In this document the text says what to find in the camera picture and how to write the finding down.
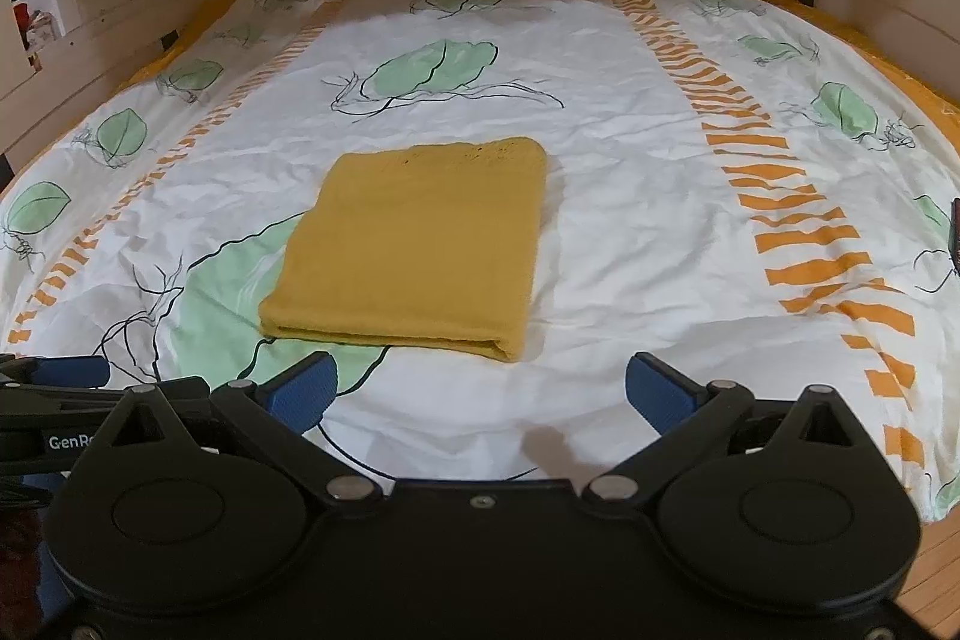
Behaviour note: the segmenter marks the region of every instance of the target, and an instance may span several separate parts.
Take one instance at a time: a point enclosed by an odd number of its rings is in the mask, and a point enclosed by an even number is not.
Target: screw
[[[102,640],[102,638],[93,627],[77,627],[70,632],[70,640]]]
[[[341,475],[330,480],[326,485],[326,493],[340,501],[360,501],[373,494],[376,486],[373,481],[363,475]]]
[[[470,506],[476,510],[489,510],[496,504],[496,499],[487,494],[477,494],[470,497]]]
[[[601,475],[590,482],[590,490],[603,501],[623,501],[640,491],[640,487],[625,475]]]

